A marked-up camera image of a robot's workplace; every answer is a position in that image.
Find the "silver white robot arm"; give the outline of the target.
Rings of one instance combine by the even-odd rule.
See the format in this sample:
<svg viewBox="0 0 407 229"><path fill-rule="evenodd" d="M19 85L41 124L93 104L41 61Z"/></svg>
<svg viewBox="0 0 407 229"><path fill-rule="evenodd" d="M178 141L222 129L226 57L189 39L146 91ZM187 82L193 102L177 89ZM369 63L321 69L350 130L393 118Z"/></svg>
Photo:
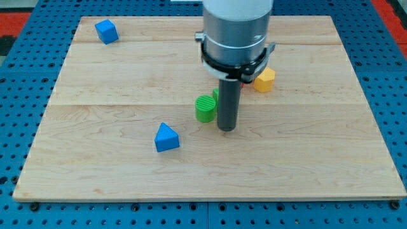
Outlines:
<svg viewBox="0 0 407 229"><path fill-rule="evenodd" d="M256 60L265 47L273 0L203 0L203 52L228 66Z"/></svg>

